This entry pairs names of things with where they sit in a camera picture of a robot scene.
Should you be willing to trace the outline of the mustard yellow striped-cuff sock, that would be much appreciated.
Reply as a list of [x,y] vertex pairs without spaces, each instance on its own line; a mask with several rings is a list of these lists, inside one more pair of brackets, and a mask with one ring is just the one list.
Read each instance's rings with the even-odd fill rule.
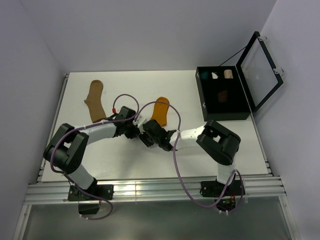
[[167,125],[167,114],[169,110],[169,100],[166,97],[159,97],[153,107],[151,120],[155,120],[161,127]]

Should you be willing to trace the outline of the dark brown striped-cuff sock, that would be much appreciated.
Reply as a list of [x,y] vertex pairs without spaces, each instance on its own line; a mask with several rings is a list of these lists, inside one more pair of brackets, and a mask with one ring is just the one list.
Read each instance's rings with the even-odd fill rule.
[[226,103],[228,100],[228,91],[223,90],[217,94],[217,99],[219,103]]

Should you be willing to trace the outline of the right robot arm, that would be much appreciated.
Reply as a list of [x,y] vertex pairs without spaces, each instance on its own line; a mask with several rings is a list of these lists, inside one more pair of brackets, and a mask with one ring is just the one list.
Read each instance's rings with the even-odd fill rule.
[[142,125],[149,145],[158,145],[167,152],[200,147],[217,163],[216,189],[222,195],[229,194],[235,176],[234,158],[241,138],[220,123],[209,120],[205,125],[188,130],[165,130],[156,120]]

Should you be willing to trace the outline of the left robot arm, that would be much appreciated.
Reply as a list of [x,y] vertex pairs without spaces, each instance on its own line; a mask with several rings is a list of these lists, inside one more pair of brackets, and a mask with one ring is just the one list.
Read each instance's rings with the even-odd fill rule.
[[136,111],[121,107],[119,113],[87,127],[74,127],[62,124],[43,152],[43,158],[80,187],[79,194],[91,200],[98,193],[97,180],[82,165],[86,147],[103,139],[111,139],[125,135],[134,139],[140,134],[139,128],[133,124]]

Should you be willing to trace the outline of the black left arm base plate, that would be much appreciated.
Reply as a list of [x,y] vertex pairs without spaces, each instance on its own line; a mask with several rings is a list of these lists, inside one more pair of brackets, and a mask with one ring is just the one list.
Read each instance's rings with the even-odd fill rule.
[[81,189],[75,185],[70,186],[67,200],[69,202],[83,202],[93,200],[112,200],[114,186],[112,184],[98,184],[91,189]]

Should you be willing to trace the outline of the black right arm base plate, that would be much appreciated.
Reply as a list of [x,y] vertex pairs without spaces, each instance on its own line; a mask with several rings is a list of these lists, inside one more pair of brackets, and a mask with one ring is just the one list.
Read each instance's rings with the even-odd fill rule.
[[[199,193],[203,197],[207,198],[218,198],[223,189],[225,187],[224,184],[214,181],[202,181],[200,183],[201,189]],[[224,191],[223,197],[231,197],[231,196],[241,196],[246,193],[244,187],[242,186],[242,182],[240,180],[233,180],[232,183],[226,187]]]

